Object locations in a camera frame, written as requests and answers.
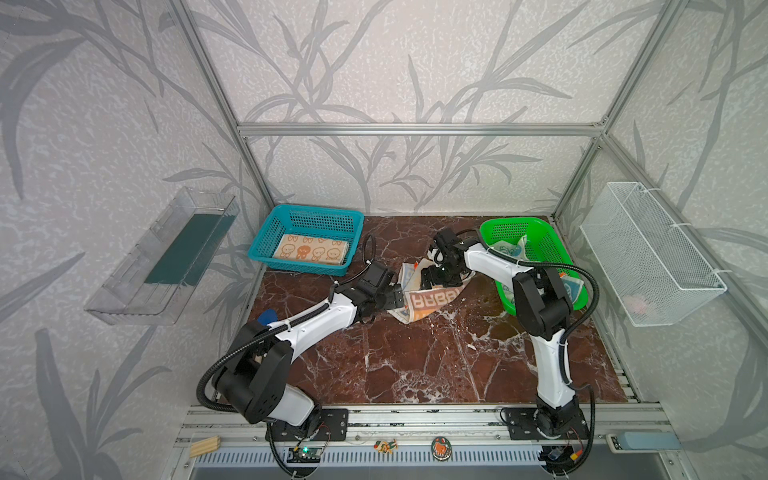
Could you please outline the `rabbit lettered towel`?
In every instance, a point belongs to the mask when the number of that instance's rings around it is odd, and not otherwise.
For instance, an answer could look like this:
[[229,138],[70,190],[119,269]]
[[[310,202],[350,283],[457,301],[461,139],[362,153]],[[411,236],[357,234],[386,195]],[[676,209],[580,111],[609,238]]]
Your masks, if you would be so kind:
[[402,286],[404,306],[387,313],[403,324],[411,324],[454,301],[468,285],[473,275],[467,276],[458,287],[442,285],[422,288],[422,271],[434,263],[426,258],[418,263],[405,262],[401,265],[397,282]]

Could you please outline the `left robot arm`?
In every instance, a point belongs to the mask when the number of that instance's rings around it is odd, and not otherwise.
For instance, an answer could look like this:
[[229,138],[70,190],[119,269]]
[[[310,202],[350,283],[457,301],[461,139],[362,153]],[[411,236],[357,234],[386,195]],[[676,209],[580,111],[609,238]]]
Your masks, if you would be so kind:
[[291,367],[326,337],[376,314],[404,305],[395,272],[378,261],[351,279],[334,283],[325,299],[287,319],[272,309],[266,325],[251,322],[237,333],[227,352],[203,373],[198,403],[212,411],[238,413],[248,423],[281,421],[304,435],[322,420],[319,403],[288,384]]

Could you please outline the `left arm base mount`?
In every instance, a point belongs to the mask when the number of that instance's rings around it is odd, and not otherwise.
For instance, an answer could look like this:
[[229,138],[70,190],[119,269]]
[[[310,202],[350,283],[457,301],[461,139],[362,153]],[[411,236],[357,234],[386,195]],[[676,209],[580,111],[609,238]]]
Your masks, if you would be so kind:
[[299,426],[276,420],[268,423],[271,437],[278,442],[346,440],[349,410],[344,408],[316,408]]

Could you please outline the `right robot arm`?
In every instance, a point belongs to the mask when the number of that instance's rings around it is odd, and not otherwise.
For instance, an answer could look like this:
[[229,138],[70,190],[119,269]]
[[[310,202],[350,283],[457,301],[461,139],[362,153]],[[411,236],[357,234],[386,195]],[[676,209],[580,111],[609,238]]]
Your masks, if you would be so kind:
[[421,274],[426,286],[453,287],[464,277],[482,274],[513,291],[516,317],[530,336],[537,365],[535,422],[540,434],[556,439],[574,423],[584,422],[579,393],[596,400],[591,384],[574,383],[570,373],[568,339],[593,313],[599,301],[595,278],[580,267],[573,269],[593,286],[593,303],[576,321],[573,302],[563,280],[563,263],[534,262],[516,258],[488,246],[480,235],[462,239],[451,229],[438,231],[428,247],[433,262]]

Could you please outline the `teal plastic basket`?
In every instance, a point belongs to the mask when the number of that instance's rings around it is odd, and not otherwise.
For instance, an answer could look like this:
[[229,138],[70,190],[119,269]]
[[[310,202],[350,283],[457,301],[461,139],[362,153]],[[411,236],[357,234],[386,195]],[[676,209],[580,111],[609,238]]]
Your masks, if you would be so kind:
[[363,223],[357,211],[279,205],[264,221],[248,256],[273,270],[344,276]]

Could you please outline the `orange rabbit towel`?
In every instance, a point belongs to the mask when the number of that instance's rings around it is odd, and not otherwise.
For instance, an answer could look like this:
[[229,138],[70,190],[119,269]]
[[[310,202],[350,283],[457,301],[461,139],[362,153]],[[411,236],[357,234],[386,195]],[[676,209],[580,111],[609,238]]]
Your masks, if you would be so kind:
[[303,263],[341,265],[349,251],[349,243],[321,237],[284,234],[272,257]]

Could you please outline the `green plastic basket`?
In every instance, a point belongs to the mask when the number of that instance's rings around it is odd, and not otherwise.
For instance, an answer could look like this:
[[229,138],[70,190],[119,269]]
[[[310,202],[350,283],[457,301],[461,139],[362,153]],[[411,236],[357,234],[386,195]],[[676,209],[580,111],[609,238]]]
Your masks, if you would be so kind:
[[[533,262],[572,264],[571,258],[554,228],[545,220],[535,217],[490,219],[481,224],[479,231],[483,240],[489,246],[500,240],[516,244],[523,235],[526,235],[528,237],[528,246],[533,247]],[[580,274],[572,270],[560,269],[559,272],[565,272],[581,279]],[[577,303],[578,306],[581,306],[581,309],[579,310],[582,310],[587,306],[588,300],[589,293],[584,286],[579,297],[579,302]],[[511,313],[509,314],[516,316],[515,306],[513,307],[513,312],[514,315]]]

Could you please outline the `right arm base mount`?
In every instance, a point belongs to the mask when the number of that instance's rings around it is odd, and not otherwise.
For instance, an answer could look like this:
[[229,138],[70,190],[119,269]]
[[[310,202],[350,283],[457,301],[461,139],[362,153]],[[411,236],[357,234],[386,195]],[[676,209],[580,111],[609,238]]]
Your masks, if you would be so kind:
[[503,407],[500,417],[511,440],[586,441],[589,437],[589,422],[583,413],[576,413],[564,422],[551,422],[536,407]]

